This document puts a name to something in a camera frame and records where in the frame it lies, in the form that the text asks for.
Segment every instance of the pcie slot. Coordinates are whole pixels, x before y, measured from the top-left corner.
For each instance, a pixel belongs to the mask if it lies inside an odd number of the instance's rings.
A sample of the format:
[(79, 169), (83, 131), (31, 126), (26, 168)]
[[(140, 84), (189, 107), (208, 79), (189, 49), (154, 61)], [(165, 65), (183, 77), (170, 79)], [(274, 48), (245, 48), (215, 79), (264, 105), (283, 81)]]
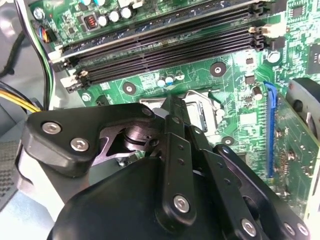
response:
[(266, 176), (267, 178), (273, 178), (277, 88), (267, 81), (264, 82), (264, 85), (268, 91), (266, 102)]
[(234, 9), (220, 14), (203, 17), (192, 22), (185, 22), (180, 25), (175, 25), (151, 33), (146, 33), (144, 35), (123, 40), (120, 42), (115, 42), (107, 46), (102, 46), (98, 49), (91, 50), (87, 53), (78, 54), (76, 57), (79, 60), (88, 61), (92, 58), (103, 57), (105, 54), (117, 53), (135, 47), (140, 47), (143, 45), (159, 42), (161, 40), (175, 37), (181, 34), (190, 33), (213, 26), (219, 26), (221, 24), (227, 24), (239, 19), (248, 18), (248, 16), (248, 7), (243, 7), (242, 9)]
[(148, 66), (144, 65), (142, 66), (142, 68), (140, 66), (136, 66), (131, 67), (130, 69), (126, 69), (125, 71), (122, 69), (120, 71), (107, 72), (105, 74), (94, 76), (92, 78), (88, 76), (87, 80), (91, 84), (99, 84), (107, 81), (128, 78), (142, 73), (148, 73), (159, 69), (176, 67), (179, 65), (189, 64), (204, 59), (214, 58), (224, 54), (230, 54), (253, 48), (249, 44), (249, 41), (245, 40), (244, 42), (246, 43), (239, 41), (239, 44), (237, 46), (235, 46), (234, 43), (231, 43), (230, 45), (225, 45), (224, 47), (211, 47), (209, 49), (201, 51), (201, 53), (198, 52), (197, 54), (194, 54), (193, 52), (192, 54), (179, 55), (170, 59), (164, 59), (153, 62), (152, 64), (148, 64)]
[(94, 54), (94, 51), (92, 51), (92, 52), (90, 52), (90, 55), (88, 55), (88, 56), (81, 57), (82, 56), (81, 54), (78, 55), (77, 58), (79, 59), (79, 62), (77, 64), (81, 64), (82, 62), (86, 62), (86, 61), (92, 61), (92, 60), (98, 59), (98, 58), (103, 58), (103, 57), (111, 55), (111, 54), (121, 53), (123, 51), (132, 50), (132, 49), (137, 48), (137, 47), (143, 47), (143, 46), (146, 46), (146, 45), (157, 43), (157, 42), (160, 42), (160, 41), (163, 41), (163, 40), (170, 39), (172, 37), (179, 36), (181, 34), (196, 32), (198, 30), (209, 28), (209, 27), (212, 27), (212, 26), (217, 27), (217, 26), (219, 26), (221, 24), (226, 24), (226, 23), (232, 22), (234, 20), (237, 20), (239, 18), (244, 18), (247, 15), (248, 15), (248, 13), (246, 12), (246, 13), (242, 13), (242, 14), (237, 15), (237, 16), (228, 16), (228, 17), (225, 17), (223, 19), (220, 19), (220, 18), (219, 19), (214, 19), (214, 20), (212, 20), (212, 22), (209, 22), (209, 23), (206, 23), (206, 24), (203, 24), (203, 25), (197, 25), (197, 26), (190, 27), (190, 28), (187, 28), (187, 29), (180, 29), (180, 30), (177, 30), (175, 32), (171, 32), (170, 31), (170, 33), (162, 34), (162, 35), (157, 36), (157, 37), (150, 37), (150, 38), (143, 39), (143, 40), (136, 39), (135, 42), (130, 43), (130, 44), (126, 44), (125, 46), (122, 46), (122, 47), (111, 45), (111, 46), (109, 46), (109, 48), (105, 48), (104, 49), (105, 52), (102, 52), (102, 53), (99, 53), (99, 54)]
[[(245, 7), (242, 7), (242, 6), (245, 5), (245, 4), (252, 6), (252, 4), (256, 3), (256, 2), (257, 1), (252, 0), (252, 1), (248, 1), (248, 3), (246, 3), (246, 1), (244, 1), (244, 0), (237, 0), (237, 1), (230, 2), (229, 4), (231, 4), (231, 7), (228, 7), (228, 8), (236, 8), (237, 5), (238, 5), (238, 6), (240, 6), (238, 9), (248, 9), (247, 6), (245, 6)], [(100, 39), (101, 40), (102, 38), (109, 38), (109, 37), (112, 37), (112, 36), (115, 37), (116, 34), (118, 34), (118, 33), (128, 32), (128, 31), (131, 31), (131, 30), (136, 30), (136, 29), (138, 29), (140, 27), (147, 26), (149, 23), (153, 23), (153, 25), (156, 26), (157, 23), (161, 23), (162, 21), (164, 22), (165, 20), (169, 20), (170, 18), (174, 18), (176, 16), (180, 16), (180, 17), (184, 16), (184, 15), (187, 16), (191, 11), (199, 11), (200, 9), (201, 9), (202, 14), (210, 14), (210, 13), (217, 12), (215, 15), (221, 15), (222, 16), (225, 11), (224, 11), (224, 7), (219, 7), (219, 3), (220, 2), (218, 2), (216, 0), (199, 3), (197, 5), (193, 5), (193, 6), (190, 6), (190, 7), (186, 7), (186, 8), (183, 8), (183, 9), (176, 10), (174, 12), (170, 12), (170, 13), (167, 13), (167, 14), (164, 14), (164, 15), (160, 15), (160, 16), (156, 16), (156, 17), (153, 17), (153, 18), (149, 18), (149, 19), (144, 20), (144, 21), (133, 23), (130, 26), (124, 26), (122, 28), (118, 28), (118, 29), (109, 31), (107, 33), (102, 33), (100, 35), (96, 35), (95, 37), (92, 37), (90, 39), (86, 39), (86, 40), (83, 40), (83, 41), (79, 41), (79, 42), (73, 43), (71, 45), (67, 45), (67, 46), (63, 47), (62, 50), (63, 50), (63, 52), (66, 52), (66, 51), (69, 51), (69, 50), (72, 51), (72, 50), (75, 50), (75, 49), (79, 48), (80, 46), (90, 44), (93, 40), (96, 40), (96, 39)]]
[(163, 58), (171, 58), (209, 47), (225, 45), (226, 43), (236, 44), (239, 40), (249, 39), (251, 37), (252, 35), (248, 32), (248, 27), (242, 27), (232, 31), (202, 37), (185, 43), (148, 51), (146, 53), (124, 57), (117, 60), (111, 60), (110, 62), (104, 64), (96, 64), (94, 66), (86, 67), (84, 70), (89, 72), (90, 76), (94, 76), (105, 72), (106, 69), (108, 72), (112, 72), (113, 70), (129, 68), (138, 64), (145, 64)]

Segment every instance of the silver screw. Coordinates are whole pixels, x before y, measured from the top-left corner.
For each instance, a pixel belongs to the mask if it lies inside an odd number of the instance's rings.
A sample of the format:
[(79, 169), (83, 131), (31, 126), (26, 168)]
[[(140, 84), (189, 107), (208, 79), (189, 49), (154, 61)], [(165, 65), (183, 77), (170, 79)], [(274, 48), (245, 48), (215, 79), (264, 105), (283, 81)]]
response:
[(186, 198), (181, 195), (177, 195), (173, 199), (174, 206), (178, 209), (181, 213), (187, 213), (190, 210), (189, 202)]
[(229, 153), (229, 149), (228, 149), (228, 148), (226, 148), (225, 146), (223, 146), (223, 147), (222, 147), (222, 151), (224, 151), (226, 154), (228, 154), (228, 153)]
[(306, 227), (303, 226), (301, 223), (298, 223), (298, 224), (297, 224), (297, 227), (298, 227), (298, 229), (300, 230), (300, 232), (301, 232), (303, 235), (305, 235), (305, 236), (308, 236), (308, 235), (309, 235), (308, 230), (307, 230)]
[(33, 16), (35, 19), (37, 20), (43, 20), (45, 19), (45, 12), (42, 8), (40, 7), (36, 7), (34, 10), (33, 10)]
[(77, 152), (85, 152), (89, 148), (89, 143), (83, 138), (76, 137), (71, 140), (70, 145)]
[(147, 116), (151, 116), (152, 115), (151, 110), (148, 109), (148, 108), (142, 108), (142, 112)]
[(58, 134), (61, 132), (61, 127), (55, 122), (48, 121), (42, 125), (42, 130), (46, 134)]
[(85, 92), (84, 94), (82, 94), (81, 99), (84, 102), (89, 102), (91, 100), (91, 96), (89, 95), (89, 93)]
[(214, 72), (215, 72), (216, 74), (221, 73), (221, 67), (216, 67), (216, 68), (214, 69)]
[(172, 120), (173, 120), (176, 124), (179, 124), (179, 123), (180, 123), (179, 118), (177, 118), (176, 116), (174, 116), (174, 117), (172, 118)]
[(201, 134), (201, 130), (197, 127), (194, 128), (194, 131), (197, 133), (197, 134)]
[(243, 229), (249, 234), (251, 237), (255, 237), (257, 235), (257, 231), (255, 226), (246, 218), (241, 220), (241, 225)]
[(291, 235), (296, 235), (295, 231), (293, 230), (293, 228), (288, 224), (288, 223), (284, 223), (285, 228), (288, 230), (289, 233), (291, 233)]

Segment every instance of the capacitor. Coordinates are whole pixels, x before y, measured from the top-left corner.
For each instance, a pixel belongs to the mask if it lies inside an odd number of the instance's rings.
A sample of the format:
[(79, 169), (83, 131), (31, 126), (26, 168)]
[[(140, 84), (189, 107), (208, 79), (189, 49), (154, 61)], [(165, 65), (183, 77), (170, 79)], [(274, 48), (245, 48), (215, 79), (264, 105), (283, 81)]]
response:
[(173, 74), (168, 74), (165, 78), (165, 83), (168, 85), (172, 85), (174, 83), (175, 76)]
[(101, 27), (104, 27), (108, 24), (108, 18), (106, 16), (99, 16), (98, 23)]
[(88, 5), (90, 5), (91, 0), (81, 0), (81, 2), (83, 3), (83, 5), (88, 6)]
[(252, 88), (252, 94), (254, 99), (257, 101), (263, 98), (263, 95), (259, 86), (255, 86), (254, 88)]
[(113, 10), (109, 14), (109, 19), (111, 22), (114, 22), (114, 23), (118, 22), (120, 20), (120, 13), (117, 10)]
[(121, 9), (120, 13), (121, 13), (121, 17), (123, 17), (124, 19), (130, 19), (134, 15), (134, 9), (130, 5), (125, 6), (124, 8)]
[(165, 81), (165, 77), (164, 76), (160, 76), (158, 81), (156, 82), (156, 85), (159, 87), (159, 88), (164, 88), (165, 85), (166, 85), (166, 81)]
[(106, 0), (94, 0), (94, 2), (98, 6), (103, 6), (106, 3)]

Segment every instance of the black ram slot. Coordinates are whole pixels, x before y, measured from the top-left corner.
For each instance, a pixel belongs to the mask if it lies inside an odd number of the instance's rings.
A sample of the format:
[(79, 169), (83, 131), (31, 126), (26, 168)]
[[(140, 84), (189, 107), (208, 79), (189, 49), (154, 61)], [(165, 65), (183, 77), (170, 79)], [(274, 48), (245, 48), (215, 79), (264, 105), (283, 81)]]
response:
[(157, 65), (154, 67), (151, 67), (149, 69), (140, 69), (140, 70), (135, 70), (132, 72), (123, 72), (119, 75), (113, 75), (113, 76), (109, 76), (109, 74), (106, 74), (105, 76), (101, 77), (100, 79), (94, 79), (90, 81), (91, 85), (95, 85), (95, 84), (101, 84), (101, 83), (105, 83), (105, 82), (110, 82), (113, 80), (118, 80), (118, 79), (123, 79), (123, 78), (129, 78), (129, 77), (133, 77), (139, 74), (144, 74), (144, 73), (149, 73), (152, 71), (156, 71), (159, 69), (166, 69), (166, 68), (172, 68), (172, 67), (176, 67), (178, 65), (184, 65), (184, 64), (189, 64), (189, 63), (194, 63), (194, 62), (198, 62), (204, 59), (209, 59), (209, 58), (215, 58), (221, 55), (226, 55), (226, 54), (232, 54), (235, 52), (239, 52), (239, 51), (244, 51), (244, 50), (248, 50), (248, 49), (252, 49), (253, 47), (250, 45), (245, 45), (245, 46), (239, 46), (239, 47), (235, 47), (235, 48), (231, 48), (231, 49), (223, 49), (221, 51), (216, 51), (216, 52), (210, 52), (208, 54), (205, 54), (203, 56), (198, 56), (198, 57), (191, 57), (188, 59), (184, 59), (184, 60), (180, 60), (178, 62), (172, 62), (172, 63), (165, 63), (162, 65)]
[(175, 37), (180, 34), (190, 33), (213, 26), (217, 27), (221, 24), (227, 24), (239, 19), (245, 19), (250, 16), (248, 8), (249, 6), (242, 7), (239, 9), (233, 9), (230, 11), (196, 19), (191, 22), (185, 22), (179, 25), (163, 28), (157, 31), (146, 33), (144, 35), (115, 42), (107, 46), (102, 46), (97, 49), (91, 50), (90, 52), (78, 54), (76, 58), (79, 60), (88, 61), (92, 58), (96, 59), (99, 57), (103, 57), (105, 54), (117, 53), (135, 47), (140, 47), (143, 45), (159, 42), (161, 40)]
[(232, 49), (236, 49), (242, 46), (250, 46), (251, 43), (253, 41), (253, 38), (249, 38), (249, 39), (245, 39), (245, 40), (238, 40), (237, 42), (231, 42), (231, 43), (226, 43), (223, 44), (221, 46), (214, 46), (214, 47), (209, 47), (209, 48), (205, 48), (202, 50), (198, 50), (195, 52), (189, 52), (189, 53), (181, 53), (178, 55), (175, 55), (173, 57), (168, 57), (168, 58), (162, 58), (160, 60), (155, 60), (149, 63), (143, 63), (140, 65), (136, 65), (136, 66), (132, 66), (132, 67), (128, 67), (125, 69), (125, 71), (123, 69), (119, 69), (119, 70), (115, 70), (115, 71), (108, 71), (108, 69), (105, 70), (105, 72), (103, 74), (100, 75), (95, 75), (95, 76), (90, 76), (90, 73), (88, 74), (87, 78), (92, 82), (95, 82), (96, 80), (102, 79), (105, 76), (108, 77), (112, 77), (112, 76), (118, 76), (120, 74), (122, 74), (123, 72), (136, 72), (139, 71), (141, 69), (144, 70), (148, 70), (150, 71), (150, 69), (153, 68), (157, 68), (159, 66), (163, 66), (163, 65), (168, 65), (168, 64), (175, 64), (175, 66), (181, 65), (180, 63), (183, 61), (191, 61), (192, 59), (208, 59), (208, 58), (212, 58), (212, 55), (214, 53), (220, 53), (220, 54), (225, 54), (225, 52), (228, 52), (229, 50)]
[(177, 14), (183, 15), (184, 13), (188, 13), (191, 10), (197, 10), (197, 9), (203, 7), (203, 6), (208, 6), (209, 4), (214, 4), (216, 2), (218, 2), (218, 1), (217, 0), (213, 0), (213, 1), (202, 2), (202, 3), (199, 3), (197, 5), (185, 7), (183, 9), (179, 9), (179, 10), (176, 10), (174, 12), (169, 12), (169, 13), (163, 14), (161, 16), (156, 16), (156, 17), (152, 17), (152, 18), (146, 19), (144, 21), (133, 23), (130, 26), (124, 26), (124, 27), (118, 28), (116, 30), (109, 31), (107, 33), (102, 33), (102, 34), (97, 35), (97, 36), (95, 36), (93, 38), (90, 38), (90, 39), (86, 39), (86, 40), (78, 41), (76, 43), (72, 43), (70, 45), (67, 45), (67, 46), (63, 47), (63, 51), (65, 52), (67, 50), (76, 49), (76, 48), (78, 48), (79, 46), (81, 46), (83, 44), (84, 45), (88, 44), (89, 42), (91, 42), (94, 39), (103, 38), (103, 37), (106, 37), (106, 36), (111, 36), (111, 35), (114, 35), (116, 33), (120, 33), (120, 32), (126, 31), (128, 29), (128, 27), (130, 27), (130, 29), (136, 29), (136, 28), (139, 28), (139, 27), (143, 27), (143, 26), (145, 26), (145, 25), (147, 25), (149, 23), (153, 23), (153, 22), (161, 21), (163, 19), (174, 17)]
[(171, 33), (167, 33), (167, 34), (162, 34), (158, 37), (152, 37), (152, 38), (148, 38), (148, 39), (144, 39), (144, 40), (136, 40), (136, 42), (133, 42), (133, 43), (130, 43), (130, 44), (127, 44), (125, 46), (122, 46), (122, 47), (111, 47), (110, 49), (105, 49), (105, 52), (103, 53), (100, 53), (100, 54), (91, 54), (93, 52), (90, 52), (90, 56), (86, 56), (86, 57), (83, 57), (81, 58), (80, 55), (77, 56), (77, 58), (79, 57), (80, 58), (80, 61), (78, 62), (78, 64), (81, 64), (83, 62), (86, 62), (86, 61), (90, 61), (90, 60), (94, 60), (94, 59), (99, 59), (99, 58), (103, 58), (107, 55), (111, 55), (111, 54), (115, 54), (115, 53), (121, 53), (121, 52), (124, 52), (124, 51), (127, 51), (127, 50), (131, 50), (131, 49), (134, 49), (134, 48), (137, 48), (137, 47), (142, 47), (142, 46), (147, 46), (147, 45), (150, 45), (150, 44), (153, 44), (153, 43), (157, 43), (157, 42), (160, 42), (160, 41), (163, 41), (163, 40), (167, 40), (169, 38), (172, 38), (172, 37), (176, 37), (180, 34), (186, 34), (186, 33), (192, 33), (192, 32), (195, 32), (199, 29), (203, 29), (203, 28), (208, 28), (208, 27), (212, 27), (212, 26), (215, 26), (217, 27), (218, 25), (220, 24), (225, 24), (225, 23), (228, 23), (230, 21), (234, 21), (234, 20), (237, 20), (238, 18), (241, 18), (247, 15), (247, 13), (243, 13), (242, 15), (238, 15), (238, 16), (232, 16), (231, 18), (224, 18), (224, 19), (216, 19), (215, 21), (213, 22), (209, 22), (208, 24), (205, 24), (205, 25), (201, 25), (201, 26), (196, 26), (194, 28), (188, 28), (187, 30), (185, 29), (182, 29), (182, 30), (179, 30), (179, 31), (176, 31), (176, 32), (171, 32)]
[(180, 55), (183, 53), (198, 51), (204, 48), (213, 46), (216, 47), (230, 42), (237, 42), (239, 40), (250, 38), (251, 36), (252, 35), (248, 32), (248, 27), (242, 27), (232, 31), (202, 37), (178, 45), (171, 45), (146, 53), (137, 54), (135, 56), (112, 60), (104, 64), (96, 64), (94, 66), (87, 67), (84, 70), (89, 72), (90, 76), (94, 76), (100, 74), (101, 71), (105, 72), (106, 68), (109, 72), (111, 72), (113, 69), (119, 70), (137, 64), (143, 64), (162, 58), (169, 58), (175, 55)]

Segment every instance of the motherboard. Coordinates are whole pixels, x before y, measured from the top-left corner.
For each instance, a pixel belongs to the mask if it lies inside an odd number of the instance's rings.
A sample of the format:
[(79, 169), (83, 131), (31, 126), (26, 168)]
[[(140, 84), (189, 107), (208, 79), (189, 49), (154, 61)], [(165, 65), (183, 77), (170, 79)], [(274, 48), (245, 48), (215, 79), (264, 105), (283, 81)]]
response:
[(320, 1), (40, 0), (29, 9), (54, 70), (68, 72), (61, 83), (85, 106), (153, 109), (178, 95), (212, 146), (230, 146), (301, 218), (312, 213), (320, 144), (286, 93), (293, 79), (319, 79)]

